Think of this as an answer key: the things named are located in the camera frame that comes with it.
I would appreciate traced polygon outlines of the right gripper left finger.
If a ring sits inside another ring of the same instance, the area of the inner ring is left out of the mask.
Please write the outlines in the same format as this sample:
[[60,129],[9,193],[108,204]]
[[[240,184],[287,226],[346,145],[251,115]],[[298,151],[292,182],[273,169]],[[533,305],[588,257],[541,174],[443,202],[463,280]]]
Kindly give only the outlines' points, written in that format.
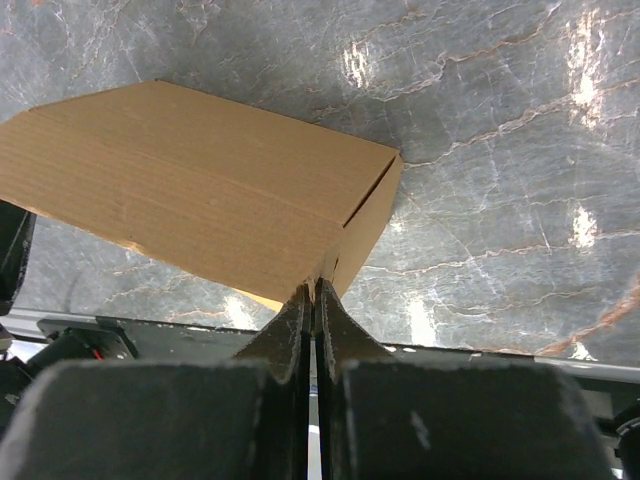
[[236,353],[142,356],[114,325],[67,327],[1,364],[5,479],[304,479],[309,290]]

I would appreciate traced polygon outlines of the small cardboard box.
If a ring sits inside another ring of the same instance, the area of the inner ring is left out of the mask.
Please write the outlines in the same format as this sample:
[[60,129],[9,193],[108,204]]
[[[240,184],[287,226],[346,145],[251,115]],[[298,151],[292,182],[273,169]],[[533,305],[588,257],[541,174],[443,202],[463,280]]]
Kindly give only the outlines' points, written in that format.
[[398,150],[153,80],[1,126],[1,197],[269,307],[347,291],[387,225]]

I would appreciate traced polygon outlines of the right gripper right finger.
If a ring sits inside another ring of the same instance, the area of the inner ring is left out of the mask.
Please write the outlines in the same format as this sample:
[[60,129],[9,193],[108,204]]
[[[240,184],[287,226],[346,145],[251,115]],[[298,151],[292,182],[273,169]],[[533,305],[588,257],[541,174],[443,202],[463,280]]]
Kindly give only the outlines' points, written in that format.
[[409,362],[315,288],[322,474],[327,479],[609,479],[577,383],[509,360]]

